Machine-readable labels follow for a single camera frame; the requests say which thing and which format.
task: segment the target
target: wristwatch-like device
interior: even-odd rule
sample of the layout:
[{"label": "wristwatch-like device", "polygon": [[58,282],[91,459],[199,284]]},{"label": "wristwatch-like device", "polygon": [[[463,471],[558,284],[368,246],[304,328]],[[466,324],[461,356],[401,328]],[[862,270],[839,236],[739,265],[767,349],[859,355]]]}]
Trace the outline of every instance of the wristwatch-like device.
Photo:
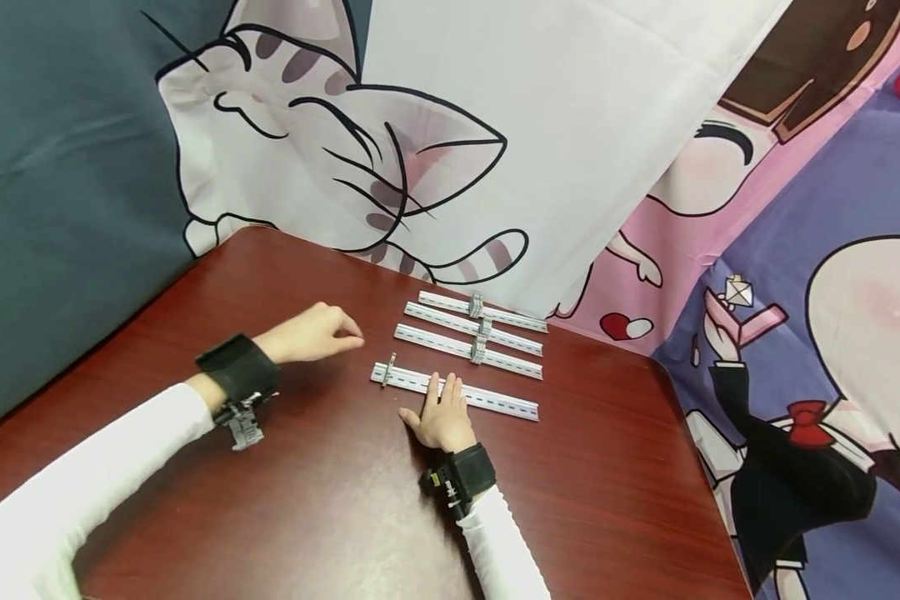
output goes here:
[{"label": "wristwatch-like device", "polygon": [[263,440],[254,410],[275,396],[280,367],[242,333],[197,356],[197,366],[227,394],[214,423],[229,426],[233,449],[243,450]]},{"label": "wristwatch-like device", "polygon": [[434,497],[445,497],[447,507],[460,520],[470,509],[473,499],[497,482],[493,463],[483,444],[477,443],[462,452],[446,455],[446,462],[427,470],[420,485]]}]

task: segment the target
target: black wrist band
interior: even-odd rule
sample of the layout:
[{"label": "black wrist band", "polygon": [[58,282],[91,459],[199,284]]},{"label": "black wrist band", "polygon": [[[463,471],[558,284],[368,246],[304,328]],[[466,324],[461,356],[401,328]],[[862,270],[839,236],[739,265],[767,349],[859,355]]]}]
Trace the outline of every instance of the black wrist band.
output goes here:
[{"label": "black wrist band", "polygon": [[227,403],[214,416],[217,425],[252,411],[278,390],[280,367],[242,333],[200,354],[197,366],[227,394]]},{"label": "black wrist band", "polygon": [[457,518],[462,518],[473,499],[492,488],[496,482],[493,463],[481,443],[446,455],[442,466],[428,470],[420,478],[424,490],[432,495],[445,495],[447,506]]}]

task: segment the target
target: cartoon tapestry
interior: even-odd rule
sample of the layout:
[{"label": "cartoon tapestry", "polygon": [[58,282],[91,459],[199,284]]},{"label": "cartoon tapestry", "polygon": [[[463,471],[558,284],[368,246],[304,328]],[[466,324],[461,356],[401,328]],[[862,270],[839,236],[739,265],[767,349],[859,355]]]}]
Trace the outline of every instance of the cartoon tapestry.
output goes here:
[{"label": "cartoon tapestry", "polygon": [[265,223],[546,316],[789,0],[666,4],[237,0],[193,48],[147,14],[188,246]]},{"label": "cartoon tapestry", "polygon": [[756,598],[900,599],[900,0],[795,0],[551,321],[670,372]]}]

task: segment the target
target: dark gray fabric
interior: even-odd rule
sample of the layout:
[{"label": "dark gray fabric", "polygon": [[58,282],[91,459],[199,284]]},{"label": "dark gray fabric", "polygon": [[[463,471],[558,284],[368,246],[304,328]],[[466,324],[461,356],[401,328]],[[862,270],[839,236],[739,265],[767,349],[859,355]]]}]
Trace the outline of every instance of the dark gray fabric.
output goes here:
[{"label": "dark gray fabric", "polygon": [[154,83],[229,0],[0,0],[0,417],[191,262]]}]

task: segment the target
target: wooden table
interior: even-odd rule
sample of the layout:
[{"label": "wooden table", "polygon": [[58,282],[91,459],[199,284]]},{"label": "wooden table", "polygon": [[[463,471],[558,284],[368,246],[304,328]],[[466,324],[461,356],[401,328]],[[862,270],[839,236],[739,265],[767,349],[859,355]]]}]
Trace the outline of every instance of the wooden table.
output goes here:
[{"label": "wooden table", "polygon": [[[65,450],[195,371],[236,331],[317,301],[361,324],[357,352],[285,368],[266,440],[217,430],[184,448],[77,556],[103,600],[479,596],[455,526],[417,485],[425,458],[396,410],[423,397],[369,382],[414,371],[536,400],[541,422],[471,409],[553,598],[748,598],[697,456],[653,362],[551,327],[542,382],[393,339],[432,286],[265,228],[242,230],[70,372],[0,422],[0,499]],[[533,333],[521,332],[534,337]],[[53,351],[53,343],[47,352]]]}]

